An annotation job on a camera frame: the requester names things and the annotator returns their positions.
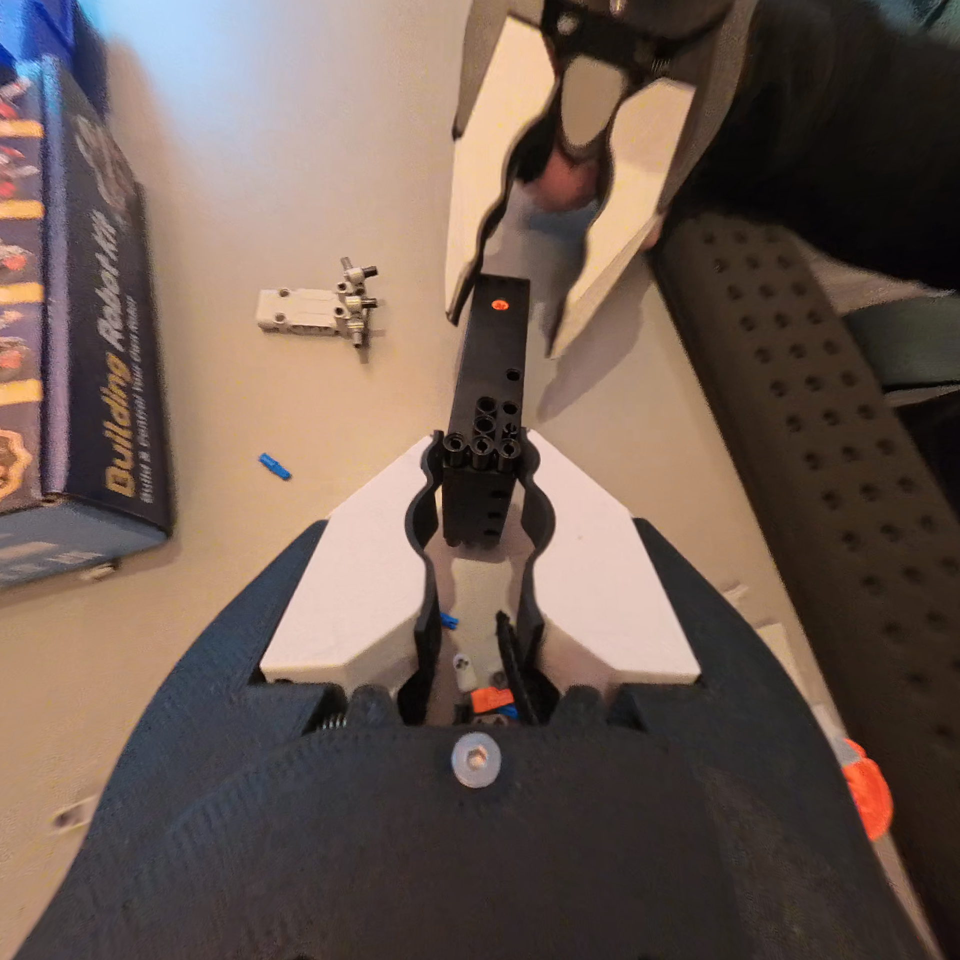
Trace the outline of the dark teal cloth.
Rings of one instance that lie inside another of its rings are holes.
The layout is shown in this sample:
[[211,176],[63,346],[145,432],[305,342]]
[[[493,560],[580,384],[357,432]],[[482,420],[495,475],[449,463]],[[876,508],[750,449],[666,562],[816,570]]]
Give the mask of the dark teal cloth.
[[890,405],[958,393],[957,291],[860,270],[816,250],[806,256]]

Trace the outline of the pile of building pieces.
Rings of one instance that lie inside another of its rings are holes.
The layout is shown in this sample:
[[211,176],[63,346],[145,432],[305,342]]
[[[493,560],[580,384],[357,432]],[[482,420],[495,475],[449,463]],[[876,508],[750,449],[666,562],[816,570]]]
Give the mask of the pile of building pieces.
[[[789,642],[786,627],[779,621],[763,619],[751,624],[766,647],[774,654],[780,666],[810,707],[826,737],[834,757],[844,775],[847,788],[858,811],[865,833],[871,842],[879,841],[891,828],[894,801],[880,766],[866,750],[846,736],[842,726],[834,722],[828,707],[810,700]],[[461,648],[453,657],[455,671],[466,672],[465,706],[479,711],[479,722],[503,726],[519,721],[517,706],[510,694],[495,694],[492,680],[476,678],[473,657]]]

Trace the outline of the person's right hand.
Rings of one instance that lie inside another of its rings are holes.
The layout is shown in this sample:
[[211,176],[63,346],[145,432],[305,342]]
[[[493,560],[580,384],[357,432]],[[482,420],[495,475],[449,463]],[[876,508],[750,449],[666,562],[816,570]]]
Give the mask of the person's right hand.
[[575,161],[559,147],[551,151],[542,173],[528,186],[536,206],[546,213],[582,210],[597,197],[601,165]]

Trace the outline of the grey beam and connector assembly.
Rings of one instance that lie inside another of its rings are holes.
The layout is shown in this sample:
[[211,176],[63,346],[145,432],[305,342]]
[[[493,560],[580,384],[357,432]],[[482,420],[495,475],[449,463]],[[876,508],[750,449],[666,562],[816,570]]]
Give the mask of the grey beam and connector assembly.
[[369,281],[378,267],[357,266],[349,257],[341,259],[341,278],[331,290],[291,288],[261,290],[254,322],[263,333],[313,339],[338,338],[347,342],[360,357],[369,361],[374,331],[371,316],[379,299],[368,292]]

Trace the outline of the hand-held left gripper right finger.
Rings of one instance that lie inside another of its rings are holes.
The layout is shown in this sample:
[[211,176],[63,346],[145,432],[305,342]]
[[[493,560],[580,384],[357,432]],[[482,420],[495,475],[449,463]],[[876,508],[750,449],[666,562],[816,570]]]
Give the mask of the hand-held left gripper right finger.
[[521,662],[554,687],[691,685],[701,676],[629,510],[536,431],[522,443]]

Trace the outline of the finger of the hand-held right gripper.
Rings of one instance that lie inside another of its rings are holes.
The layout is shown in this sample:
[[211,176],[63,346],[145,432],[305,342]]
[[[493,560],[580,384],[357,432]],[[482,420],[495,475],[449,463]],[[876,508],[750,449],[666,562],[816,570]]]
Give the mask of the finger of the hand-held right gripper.
[[558,312],[549,358],[584,332],[660,220],[694,94],[693,85],[660,78],[619,106],[606,139],[606,179],[583,235],[582,269]]
[[452,325],[506,209],[523,139],[547,116],[557,77],[539,15],[469,15],[453,124],[445,254]]

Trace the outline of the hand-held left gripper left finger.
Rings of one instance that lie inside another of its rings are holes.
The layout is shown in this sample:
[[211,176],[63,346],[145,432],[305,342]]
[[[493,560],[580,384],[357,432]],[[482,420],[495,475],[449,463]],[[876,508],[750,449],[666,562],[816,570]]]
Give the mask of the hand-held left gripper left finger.
[[441,433],[334,509],[260,661],[271,683],[406,683],[437,598]]

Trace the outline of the blue robot kit box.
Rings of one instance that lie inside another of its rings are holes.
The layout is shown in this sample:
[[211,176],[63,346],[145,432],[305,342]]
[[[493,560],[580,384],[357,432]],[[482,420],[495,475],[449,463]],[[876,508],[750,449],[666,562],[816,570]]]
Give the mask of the blue robot kit box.
[[114,566],[174,527],[140,185],[47,54],[2,84],[1,585]]

